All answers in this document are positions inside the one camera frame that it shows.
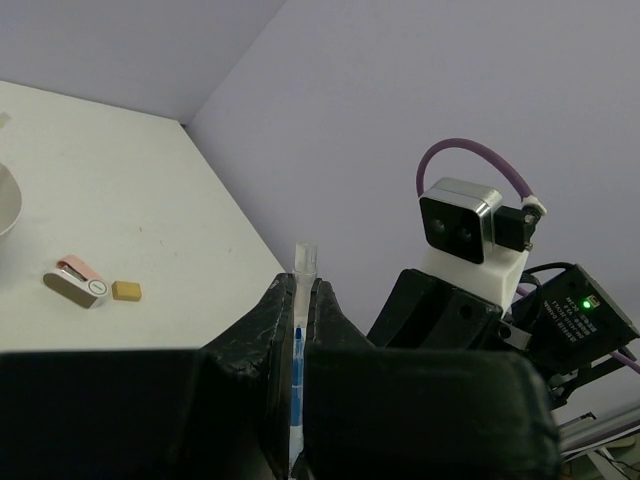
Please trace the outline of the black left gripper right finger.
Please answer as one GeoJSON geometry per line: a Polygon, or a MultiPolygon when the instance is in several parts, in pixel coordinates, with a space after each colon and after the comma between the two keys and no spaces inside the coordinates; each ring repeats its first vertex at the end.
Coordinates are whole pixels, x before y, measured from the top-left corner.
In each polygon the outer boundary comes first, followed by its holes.
{"type": "Polygon", "coordinates": [[[304,458],[317,479],[556,479],[546,386],[509,352],[379,348],[319,281],[307,329],[304,458]]]}

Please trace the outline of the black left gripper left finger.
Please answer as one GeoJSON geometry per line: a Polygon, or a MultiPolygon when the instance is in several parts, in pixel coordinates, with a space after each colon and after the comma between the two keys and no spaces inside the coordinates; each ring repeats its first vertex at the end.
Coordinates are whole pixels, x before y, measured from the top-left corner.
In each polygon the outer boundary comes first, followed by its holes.
{"type": "Polygon", "coordinates": [[[294,281],[199,348],[1,357],[5,479],[283,479],[294,281]]]}

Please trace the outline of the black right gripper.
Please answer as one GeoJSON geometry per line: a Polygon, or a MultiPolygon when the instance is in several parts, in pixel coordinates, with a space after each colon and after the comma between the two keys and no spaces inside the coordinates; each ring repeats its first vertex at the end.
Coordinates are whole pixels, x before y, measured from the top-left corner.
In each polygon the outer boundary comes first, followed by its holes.
{"type": "Polygon", "coordinates": [[[403,270],[367,334],[377,347],[526,351],[531,334],[501,306],[416,269],[403,270]]]}

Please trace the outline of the blue ballpoint pen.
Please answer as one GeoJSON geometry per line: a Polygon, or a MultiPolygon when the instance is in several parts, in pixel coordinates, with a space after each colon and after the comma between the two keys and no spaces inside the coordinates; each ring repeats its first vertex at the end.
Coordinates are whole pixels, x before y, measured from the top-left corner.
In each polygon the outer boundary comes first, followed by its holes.
{"type": "Polygon", "coordinates": [[[309,319],[311,293],[317,278],[317,245],[309,242],[296,244],[293,275],[293,352],[291,413],[289,428],[289,473],[293,477],[294,465],[302,453],[303,440],[303,383],[306,327],[309,319]]]}

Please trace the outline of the tan eraser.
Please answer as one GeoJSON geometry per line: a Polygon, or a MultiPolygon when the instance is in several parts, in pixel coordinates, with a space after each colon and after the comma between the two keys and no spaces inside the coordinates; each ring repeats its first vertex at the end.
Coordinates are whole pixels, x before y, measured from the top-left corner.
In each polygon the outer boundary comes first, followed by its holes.
{"type": "Polygon", "coordinates": [[[141,285],[135,282],[114,281],[111,292],[113,299],[117,301],[138,302],[142,299],[141,285]]]}

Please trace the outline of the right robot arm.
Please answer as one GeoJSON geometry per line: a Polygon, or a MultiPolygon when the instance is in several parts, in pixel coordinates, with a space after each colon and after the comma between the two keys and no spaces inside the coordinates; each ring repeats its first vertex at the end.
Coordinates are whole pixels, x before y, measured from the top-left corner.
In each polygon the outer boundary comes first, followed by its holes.
{"type": "Polygon", "coordinates": [[[520,280],[533,289],[502,307],[416,269],[403,270],[367,334],[378,347],[513,351],[545,380],[554,408],[623,366],[639,331],[578,264],[555,262],[520,280]]]}

